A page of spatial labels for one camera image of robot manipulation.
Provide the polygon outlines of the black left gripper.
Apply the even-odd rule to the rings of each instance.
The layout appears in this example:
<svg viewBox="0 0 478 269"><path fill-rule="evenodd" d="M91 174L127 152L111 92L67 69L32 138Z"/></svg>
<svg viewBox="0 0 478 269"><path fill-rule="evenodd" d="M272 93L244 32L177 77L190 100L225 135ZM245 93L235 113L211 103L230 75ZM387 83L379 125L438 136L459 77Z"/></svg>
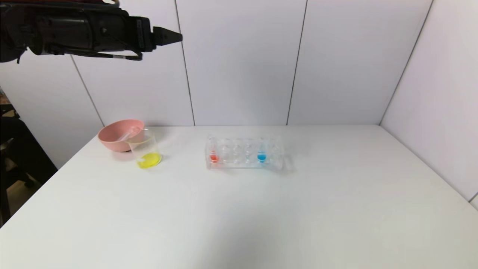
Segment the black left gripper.
<svg viewBox="0 0 478 269"><path fill-rule="evenodd" d="M151 52L156 46L180 43L183 35L159 26L153 27L146 17L130 16L125 10L87 11L97 52Z"/></svg>

